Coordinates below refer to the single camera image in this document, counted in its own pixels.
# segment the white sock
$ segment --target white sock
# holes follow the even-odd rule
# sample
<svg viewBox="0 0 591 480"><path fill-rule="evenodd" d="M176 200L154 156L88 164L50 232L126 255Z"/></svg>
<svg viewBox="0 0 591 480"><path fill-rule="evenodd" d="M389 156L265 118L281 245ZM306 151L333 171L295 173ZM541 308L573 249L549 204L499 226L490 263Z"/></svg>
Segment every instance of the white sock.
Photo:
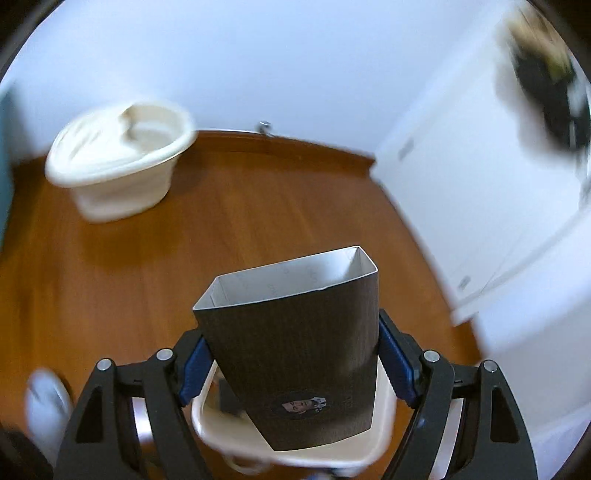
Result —
<svg viewBox="0 0 591 480"><path fill-rule="evenodd" d="M57 454L72 414L68 392L51 370L35 370L28 380L25 416L31 441L56 465Z"/></svg>

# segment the blue object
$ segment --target blue object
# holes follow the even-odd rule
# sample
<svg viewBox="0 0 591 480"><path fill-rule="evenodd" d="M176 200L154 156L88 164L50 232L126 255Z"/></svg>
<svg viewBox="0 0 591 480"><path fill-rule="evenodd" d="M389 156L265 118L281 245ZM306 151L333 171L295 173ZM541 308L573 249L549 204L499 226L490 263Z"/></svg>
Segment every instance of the blue object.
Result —
<svg viewBox="0 0 591 480"><path fill-rule="evenodd" d="M381 321L379 323L378 355L396 396L408 405L414 405L419 395L414 388L413 369L402 349Z"/></svg>
<svg viewBox="0 0 591 480"><path fill-rule="evenodd" d="M6 96L1 95L0 93L0 249L2 249L4 243L4 232L6 231L12 196L14 195L5 129Z"/></svg>
<svg viewBox="0 0 591 480"><path fill-rule="evenodd" d="M184 407L201 393L205 379L213 365L212 353L205 338L201 338L184 366L183 386L178 399Z"/></svg>

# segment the sticker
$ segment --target sticker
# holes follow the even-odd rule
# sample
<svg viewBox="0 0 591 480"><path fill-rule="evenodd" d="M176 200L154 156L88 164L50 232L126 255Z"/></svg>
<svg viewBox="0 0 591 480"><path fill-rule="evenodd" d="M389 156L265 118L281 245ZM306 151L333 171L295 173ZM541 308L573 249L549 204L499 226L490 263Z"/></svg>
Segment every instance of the sticker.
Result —
<svg viewBox="0 0 591 480"><path fill-rule="evenodd" d="M276 398L271 408L275 414L284 418L307 419L326 411L329 402L325 395L299 391Z"/></svg>

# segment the baseboard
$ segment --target baseboard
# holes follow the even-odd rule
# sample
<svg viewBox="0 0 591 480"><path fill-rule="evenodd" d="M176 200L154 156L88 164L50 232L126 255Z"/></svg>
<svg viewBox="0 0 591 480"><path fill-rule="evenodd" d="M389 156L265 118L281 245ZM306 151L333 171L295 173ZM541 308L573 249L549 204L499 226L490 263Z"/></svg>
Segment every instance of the baseboard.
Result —
<svg viewBox="0 0 591 480"><path fill-rule="evenodd" d="M375 162L372 154L255 132L200 130L194 146L205 151L274 155L294 162L313 160L320 163L341 163L367 172Z"/></svg>

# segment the white plastic container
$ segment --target white plastic container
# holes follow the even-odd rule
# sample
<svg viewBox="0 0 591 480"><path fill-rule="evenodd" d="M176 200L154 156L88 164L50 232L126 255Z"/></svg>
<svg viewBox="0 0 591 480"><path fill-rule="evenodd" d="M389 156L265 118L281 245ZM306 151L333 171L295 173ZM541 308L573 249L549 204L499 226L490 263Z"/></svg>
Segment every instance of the white plastic container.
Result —
<svg viewBox="0 0 591 480"><path fill-rule="evenodd" d="M388 449L396 411L396 395L378 360L374 414L369 430L338 442L302 450L274 451L246 416L236 418L206 404L217 370L214 362L201 394L193 400L191 419L205 444L224 455L233 469L247 475L262 472L271 463L330 469L339 476L356 476ZM254 460L254 467L240 467L233 458Z"/></svg>
<svg viewBox="0 0 591 480"><path fill-rule="evenodd" d="M190 115L169 103L102 108L60 132L47 157L46 177L71 189L89 222L117 220L164 198L178 156L195 137Z"/></svg>

